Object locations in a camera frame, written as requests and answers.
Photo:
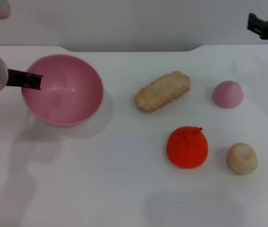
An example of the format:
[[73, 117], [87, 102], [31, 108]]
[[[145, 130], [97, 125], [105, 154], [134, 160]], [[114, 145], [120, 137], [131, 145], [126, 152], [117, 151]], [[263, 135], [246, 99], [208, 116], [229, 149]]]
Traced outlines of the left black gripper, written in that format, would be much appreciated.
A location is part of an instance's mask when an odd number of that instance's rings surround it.
[[8, 69], [8, 81], [6, 86], [40, 90], [42, 78], [43, 76], [39, 74]]

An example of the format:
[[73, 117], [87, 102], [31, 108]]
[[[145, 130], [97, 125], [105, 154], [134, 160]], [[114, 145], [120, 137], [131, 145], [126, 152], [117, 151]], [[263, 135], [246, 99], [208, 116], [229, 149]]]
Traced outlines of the pink plastic bowl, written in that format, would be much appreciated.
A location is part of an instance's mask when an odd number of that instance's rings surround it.
[[43, 76], [40, 90], [22, 89], [23, 100], [39, 120], [57, 127], [73, 127], [90, 119], [104, 99], [98, 72], [83, 59], [67, 55], [44, 56], [27, 72]]

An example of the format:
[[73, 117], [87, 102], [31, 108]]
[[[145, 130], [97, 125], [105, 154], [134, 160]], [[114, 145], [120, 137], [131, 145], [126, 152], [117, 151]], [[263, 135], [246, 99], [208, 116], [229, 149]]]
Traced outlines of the orange toy fruit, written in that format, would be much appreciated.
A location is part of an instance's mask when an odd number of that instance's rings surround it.
[[208, 155], [208, 142], [201, 127], [184, 126], [175, 129], [166, 144], [166, 154], [172, 164], [192, 169], [202, 165]]

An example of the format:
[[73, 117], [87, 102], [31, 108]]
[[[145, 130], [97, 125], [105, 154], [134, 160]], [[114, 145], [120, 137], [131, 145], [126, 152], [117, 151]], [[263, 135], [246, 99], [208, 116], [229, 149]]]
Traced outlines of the pink round bun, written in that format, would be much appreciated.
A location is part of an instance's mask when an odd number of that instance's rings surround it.
[[239, 106], [243, 101], [243, 90], [241, 85], [232, 80], [223, 81], [218, 84], [213, 93], [214, 103], [225, 109], [232, 109]]

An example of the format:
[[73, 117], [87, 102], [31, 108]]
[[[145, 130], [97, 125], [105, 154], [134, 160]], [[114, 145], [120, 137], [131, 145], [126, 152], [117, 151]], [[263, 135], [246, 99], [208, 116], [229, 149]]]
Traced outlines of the long golden bread loaf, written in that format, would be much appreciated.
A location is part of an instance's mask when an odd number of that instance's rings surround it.
[[189, 76], [173, 71], [142, 87], [135, 94], [134, 101], [138, 109], [150, 113], [184, 95], [190, 87]]

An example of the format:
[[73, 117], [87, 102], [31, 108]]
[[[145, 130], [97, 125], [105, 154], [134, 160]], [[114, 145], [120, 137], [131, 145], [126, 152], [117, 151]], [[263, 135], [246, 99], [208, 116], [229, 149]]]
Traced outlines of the beige round bun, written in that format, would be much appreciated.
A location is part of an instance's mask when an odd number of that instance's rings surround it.
[[233, 144], [227, 153], [228, 167], [239, 175], [249, 175], [258, 166], [255, 150], [248, 144]]

